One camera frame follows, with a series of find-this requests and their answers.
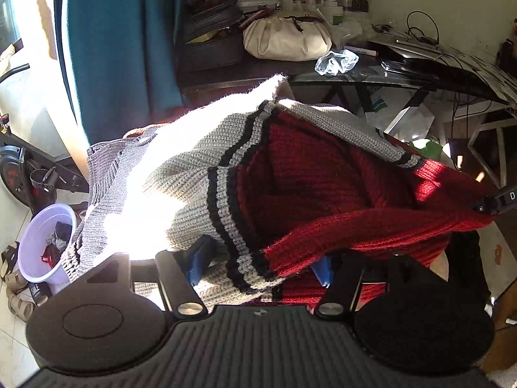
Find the red beige knit cardigan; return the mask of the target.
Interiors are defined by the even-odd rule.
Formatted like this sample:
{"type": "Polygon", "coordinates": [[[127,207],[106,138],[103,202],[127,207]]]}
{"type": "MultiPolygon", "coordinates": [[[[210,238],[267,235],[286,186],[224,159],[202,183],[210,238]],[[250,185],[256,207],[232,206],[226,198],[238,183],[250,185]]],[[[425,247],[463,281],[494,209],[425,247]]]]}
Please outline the red beige knit cardigan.
{"type": "Polygon", "coordinates": [[[169,124],[90,147],[90,205],[62,255],[76,280],[110,255],[149,259],[200,237],[216,256],[207,307],[314,306],[312,263],[342,249],[430,265],[456,232],[492,222],[486,189],[337,106],[287,98],[275,75],[169,124]]]}

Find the green garment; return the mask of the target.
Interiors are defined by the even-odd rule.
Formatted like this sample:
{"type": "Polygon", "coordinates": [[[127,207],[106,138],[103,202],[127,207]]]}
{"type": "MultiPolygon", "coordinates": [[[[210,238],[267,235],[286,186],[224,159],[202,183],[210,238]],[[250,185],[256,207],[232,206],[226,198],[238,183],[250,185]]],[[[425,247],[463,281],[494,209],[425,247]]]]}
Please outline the green garment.
{"type": "Polygon", "coordinates": [[[421,156],[440,161],[443,153],[443,146],[436,141],[427,138],[421,138],[409,143],[409,146],[414,148],[421,156]]]}

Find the geometric pattern desk mat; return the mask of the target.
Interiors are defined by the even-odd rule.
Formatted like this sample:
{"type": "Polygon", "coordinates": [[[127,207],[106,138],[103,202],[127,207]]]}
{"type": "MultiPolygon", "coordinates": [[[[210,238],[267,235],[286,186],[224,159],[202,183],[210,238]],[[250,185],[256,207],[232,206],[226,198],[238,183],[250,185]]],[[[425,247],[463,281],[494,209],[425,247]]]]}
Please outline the geometric pattern desk mat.
{"type": "Polygon", "coordinates": [[[473,55],[470,56],[452,47],[440,47],[442,54],[458,61],[462,68],[476,74],[499,99],[516,104],[516,79],[500,68],[473,55]]]}

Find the lavender plastic basin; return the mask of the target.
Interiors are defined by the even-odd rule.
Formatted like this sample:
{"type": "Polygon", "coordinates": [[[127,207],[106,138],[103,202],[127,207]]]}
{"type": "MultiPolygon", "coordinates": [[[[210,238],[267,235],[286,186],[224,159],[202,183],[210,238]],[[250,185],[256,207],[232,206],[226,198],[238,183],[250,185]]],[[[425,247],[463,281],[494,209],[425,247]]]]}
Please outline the lavender plastic basin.
{"type": "Polygon", "coordinates": [[[70,225],[72,233],[75,233],[75,211],[63,203],[55,203],[42,209],[28,224],[19,243],[17,256],[18,268],[27,281],[46,282],[50,285],[64,285],[69,282],[62,266],[64,257],[54,267],[41,259],[58,222],[70,225]]]}

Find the brown sandals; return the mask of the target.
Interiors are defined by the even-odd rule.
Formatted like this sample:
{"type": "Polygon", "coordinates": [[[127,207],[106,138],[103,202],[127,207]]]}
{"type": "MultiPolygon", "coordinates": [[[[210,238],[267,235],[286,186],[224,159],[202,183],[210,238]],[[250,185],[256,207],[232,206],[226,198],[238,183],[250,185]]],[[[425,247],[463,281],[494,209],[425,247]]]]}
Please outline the brown sandals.
{"type": "Polygon", "coordinates": [[[20,293],[28,288],[28,281],[16,270],[19,242],[8,244],[1,252],[1,280],[6,285],[7,308],[23,322],[28,322],[35,305],[22,299],[20,293]]]}

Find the black glass desk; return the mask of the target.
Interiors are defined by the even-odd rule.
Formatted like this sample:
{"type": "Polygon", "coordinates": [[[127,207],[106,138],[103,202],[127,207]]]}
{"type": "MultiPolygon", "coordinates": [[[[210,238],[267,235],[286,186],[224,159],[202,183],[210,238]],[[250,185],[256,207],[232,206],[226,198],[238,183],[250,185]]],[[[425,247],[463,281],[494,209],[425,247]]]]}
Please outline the black glass desk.
{"type": "Polygon", "coordinates": [[[435,92],[447,90],[455,94],[509,105],[499,99],[476,74],[461,67],[449,57],[440,60],[412,59],[396,62],[392,55],[370,57],[360,55],[355,68],[346,74],[321,76],[315,62],[256,59],[246,54],[241,63],[198,72],[179,73],[177,82],[185,93],[202,89],[227,89],[251,86],[275,75],[283,74],[296,85],[349,85],[363,95],[368,86],[405,88],[435,92]]]}

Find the exercise bike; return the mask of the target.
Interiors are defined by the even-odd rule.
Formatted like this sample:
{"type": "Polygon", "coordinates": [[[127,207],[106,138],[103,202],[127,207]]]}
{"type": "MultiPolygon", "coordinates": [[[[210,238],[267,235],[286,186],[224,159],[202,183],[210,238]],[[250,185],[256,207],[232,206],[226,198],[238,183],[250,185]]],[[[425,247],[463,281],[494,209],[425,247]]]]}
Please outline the exercise bike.
{"type": "Polygon", "coordinates": [[[16,136],[7,114],[1,115],[1,181],[34,215],[56,202],[58,190],[90,191],[72,157],[54,157],[16,136]]]}

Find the red marker pen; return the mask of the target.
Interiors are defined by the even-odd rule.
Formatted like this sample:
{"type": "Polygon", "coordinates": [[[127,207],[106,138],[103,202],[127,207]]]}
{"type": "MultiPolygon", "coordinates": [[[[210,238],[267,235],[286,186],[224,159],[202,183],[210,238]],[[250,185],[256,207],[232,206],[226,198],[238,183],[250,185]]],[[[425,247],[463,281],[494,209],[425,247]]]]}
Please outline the red marker pen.
{"type": "Polygon", "coordinates": [[[367,55],[367,56],[370,56],[370,57],[378,57],[379,56],[379,53],[375,50],[372,50],[372,49],[367,49],[367,48],[362,48],[362,47],[352,47],[352,46],[346,46],[345,47],[347,50],[353,52],[353,53],[356,53],[356,54],[362,54],[362,55],[367,55]]]}

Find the crumpled blue plastic wrap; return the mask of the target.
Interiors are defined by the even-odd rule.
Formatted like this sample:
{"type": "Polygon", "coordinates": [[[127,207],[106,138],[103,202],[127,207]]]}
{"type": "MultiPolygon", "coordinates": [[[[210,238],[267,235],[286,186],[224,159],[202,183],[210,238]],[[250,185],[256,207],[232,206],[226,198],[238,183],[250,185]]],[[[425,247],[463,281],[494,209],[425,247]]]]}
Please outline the crumpled blue plastic wrap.
{"type": "Polygon", "coordinates": [[[329,51],[315,63],[315,72],[321,76],[337,76],[350,72],[359,61],[359,56],[348,49],[329,51]]]}

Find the teal curtain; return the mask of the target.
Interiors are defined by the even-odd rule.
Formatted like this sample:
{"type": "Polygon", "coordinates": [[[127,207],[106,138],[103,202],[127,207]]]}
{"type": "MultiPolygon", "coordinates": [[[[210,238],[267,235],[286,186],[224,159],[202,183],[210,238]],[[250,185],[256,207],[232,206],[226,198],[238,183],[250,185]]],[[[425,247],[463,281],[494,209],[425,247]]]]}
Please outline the teal curtain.
{"type": "Polygon", "coordinates": [[[185,0],[54,0],[59,64],[89,144],[183,108],[177,79],[185,0]]]}

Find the beige drawstring bag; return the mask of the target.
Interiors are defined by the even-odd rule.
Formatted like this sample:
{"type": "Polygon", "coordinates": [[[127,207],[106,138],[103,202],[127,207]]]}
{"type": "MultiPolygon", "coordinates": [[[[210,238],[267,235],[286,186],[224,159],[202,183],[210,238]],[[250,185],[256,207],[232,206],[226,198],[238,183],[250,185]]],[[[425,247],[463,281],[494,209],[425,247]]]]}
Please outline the beige drawstring bag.
{"type": "Polygon", "coordinates": [[[269,17],[243,32],[245,50],[257,59],[301,62],[329,52],[331,36],[318,17],[269,17]]]}

